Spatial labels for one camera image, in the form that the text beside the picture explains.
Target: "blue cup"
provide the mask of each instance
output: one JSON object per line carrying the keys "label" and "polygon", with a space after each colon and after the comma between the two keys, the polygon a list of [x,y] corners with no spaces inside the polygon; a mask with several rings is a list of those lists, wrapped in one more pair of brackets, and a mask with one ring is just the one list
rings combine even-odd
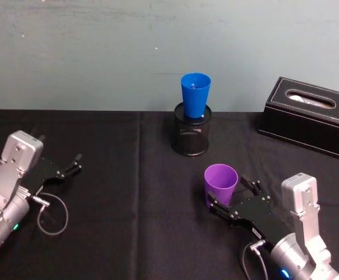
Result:
{"label": "blue cup", "polygon": [[203,73],[189,73],[182,77],[182,99],[185,116],[200,118],[204,114],[211,78]]}

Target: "purple cup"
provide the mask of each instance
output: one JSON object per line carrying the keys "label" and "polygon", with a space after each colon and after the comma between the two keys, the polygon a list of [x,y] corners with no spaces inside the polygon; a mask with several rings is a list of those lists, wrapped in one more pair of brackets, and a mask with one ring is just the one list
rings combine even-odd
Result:
{"label": "purple cup", "polygon": [[238,174],[230,166],[217,163],[208,166],[204,172],[205,202],[209,208],[208,192],[212,191],[217,200],[228,206],[235,186],[238,183]]}

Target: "black mesh pencil holder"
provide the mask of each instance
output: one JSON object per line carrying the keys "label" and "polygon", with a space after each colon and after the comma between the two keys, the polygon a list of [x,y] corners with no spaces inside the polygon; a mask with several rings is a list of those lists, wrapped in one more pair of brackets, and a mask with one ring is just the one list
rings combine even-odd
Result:
{"label": "black mesh pencil holder", "polygon": [[183,103],[174,110],[173,149],[183,156],[198,156],[208,149],[209,121],[212,112],[205,106],[203,117],[188,118],[184,114]]}

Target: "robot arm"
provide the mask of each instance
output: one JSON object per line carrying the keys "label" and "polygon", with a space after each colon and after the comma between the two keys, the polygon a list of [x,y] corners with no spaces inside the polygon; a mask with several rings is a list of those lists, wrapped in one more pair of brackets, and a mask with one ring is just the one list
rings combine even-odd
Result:
{"label": "robot arm", "polygon": [[25,173],[38,161],[43,143],[23,131],[11,134],[0,159],[0,245],[28,213],[27,189],[20,186]]}
{"label": "robot arm", "polygon": [[320,206],[314,177],[299,173],[282,183],[283,205],[293,216],[295,233],[274,217],[269,195],[243,177],[241,183],[251,189],[253,197],[226,207],[209,193],[211,212],[233,226],[250,229],[260,240],[251,250],[264,247],[274,261],[289,272],[291,279],[339,280],[339,274],[330,266],[331,254],[319,234]]}
{"label": "robot arm", "polygon": [[[61,171],[52,162],[40,158],[42,150],[41,140],[23,131],[14,132],[6,141],[0,159],[0,246],[29,212],[28,200],[39,203],[42,206],[40,212],[50,206],[38,197],[47,179],[64,181],[82,167],[79,164],[82,155],[78,154],[70,167]],[[35,186],[38,190],[31,194],[22,184]]]}

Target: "plastic cup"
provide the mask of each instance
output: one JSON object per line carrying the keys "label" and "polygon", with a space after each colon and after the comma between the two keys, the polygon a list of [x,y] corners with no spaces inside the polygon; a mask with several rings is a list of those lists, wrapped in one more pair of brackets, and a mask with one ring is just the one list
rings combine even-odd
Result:
{"label": "plastic cup", "polygon": [[217,200],[228,206],[238,183],[238,174],[226,164],[213,164],[204,172],[205,202],[209,208],[208,192],[212,191]]}
{"label": "plastic cup", "polygon": [[204,114],[211,78],[203,73],[189,73],[181,78],[184,113],[188,118]]}

